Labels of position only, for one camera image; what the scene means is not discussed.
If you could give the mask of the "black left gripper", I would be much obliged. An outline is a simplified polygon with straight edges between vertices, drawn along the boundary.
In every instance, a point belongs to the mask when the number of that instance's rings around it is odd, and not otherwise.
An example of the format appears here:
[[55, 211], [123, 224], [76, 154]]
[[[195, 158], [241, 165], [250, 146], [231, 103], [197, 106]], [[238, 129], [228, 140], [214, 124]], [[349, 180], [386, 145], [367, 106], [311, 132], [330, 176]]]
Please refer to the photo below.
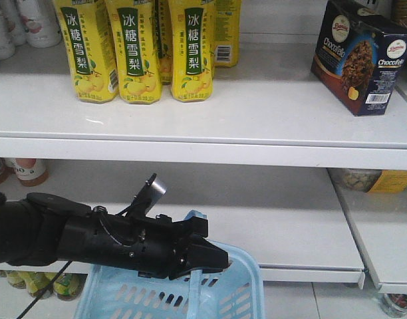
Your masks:
[[216, 273], [229, 266], [228, 252], [205, 240], [208, 220], [192, 216], [173, 222], [121, 217], [102, 211], [68, 218], [57, 247], [59, 260], [137, 270], [155, 278], [175, 279], [193, 270]]

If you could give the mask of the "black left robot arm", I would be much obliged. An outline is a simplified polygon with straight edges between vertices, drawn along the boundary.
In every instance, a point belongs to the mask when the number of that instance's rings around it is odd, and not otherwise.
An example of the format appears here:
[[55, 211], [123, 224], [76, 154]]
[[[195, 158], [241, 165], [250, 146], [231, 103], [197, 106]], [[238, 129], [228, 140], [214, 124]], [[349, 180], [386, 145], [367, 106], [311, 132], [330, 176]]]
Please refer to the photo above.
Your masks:
[[47, 193], [29, 193], [20, 201], [8, 201], [0, 193], [0, 263], [77, 261], [169, 279], [228, 267], [227, 252], [207, 241], [205, 219], [150, 218], [146, 212], [151, 204], [149, 196], [137, 195], [113, 215], [104, 207]]

